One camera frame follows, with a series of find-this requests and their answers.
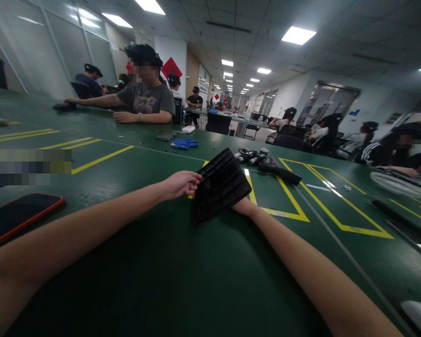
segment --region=green workbench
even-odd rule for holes
[[[198,148],[174,149],[155,140],[177,130],[174,125],[119,125],[109,111],[57,112],[55,103],[0,90],[0,117],[13,122],[0,135],[16,134],[0,137],[0,148],[77,146],[74,174],[56,176],[50,186],[0,187],[0,205],[34,192],[65,198],[64,207],[26,232],[176,171],[197,171],[226,147],[234,153],[265,147],[303,183],[295,187],[242,165],[253,186],[250,199],[331,259],[413,335],[399,305],[421,301],[421,254],[369,202],[380,199],[421,226],[421,201],[380,189],[371,170],[354,163],[202,130],[178,134],[197,139]],[[330,335],[252,223],[227,211],[194,228],[192,203],[183,197],[155,207],[56,276],[7,336]]]

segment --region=gray t-shirt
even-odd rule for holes
[[[143,85],[126,87],[117,93],[117,97],[127,106],[132,107],[133,113],[151,114],[165,110],[174,115],[175,105],[171,90],[161,84],[158,87],[147,88]]]

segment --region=black plastic tray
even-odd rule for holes
[[[229,148],[198,171],[202,180],[195,192],[192,222],[198,227],[231,208],[251,192],[251,186]]]

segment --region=smartphone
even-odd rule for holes
[[[33,193],[0,207],[0,244],[65,203],[58,196]]]

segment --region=red diamond decoration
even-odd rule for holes
[[[175,74],[179,78],[181,78],[182,73],[179,70],[179,67],[174,62],[173,58],[170,58],[167,63],[165,63],[162,67],[162,73],[165,75],[166,78],[168,78],[168,75]]]

